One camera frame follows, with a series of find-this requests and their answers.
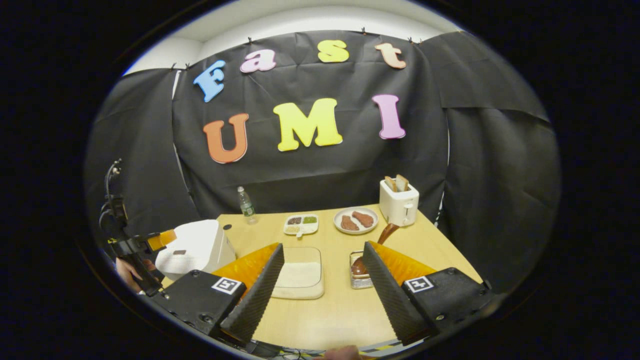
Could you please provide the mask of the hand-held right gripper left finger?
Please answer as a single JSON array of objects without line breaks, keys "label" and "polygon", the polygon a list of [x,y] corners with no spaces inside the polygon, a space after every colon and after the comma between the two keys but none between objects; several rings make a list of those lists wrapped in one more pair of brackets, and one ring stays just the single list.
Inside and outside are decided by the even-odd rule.
[{"label": "hand-held right gripper left finger", "polygon": [[272,243],[212,273],[192,269],[152,300],[208,337],[247,344],[265,313],[284,262],[282,243]]}]

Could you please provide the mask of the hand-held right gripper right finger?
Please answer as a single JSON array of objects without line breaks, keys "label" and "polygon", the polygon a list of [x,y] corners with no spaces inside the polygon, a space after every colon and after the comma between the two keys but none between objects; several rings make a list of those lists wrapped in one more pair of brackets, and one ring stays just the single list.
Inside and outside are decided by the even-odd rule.
[{"label": "hand-held right gripper right finger", "polygon": [[372,241],[363,264],[391,328],[407,346],[450,334],[475,321],[493,300],[493,292],[457,268],[439,271]]}]

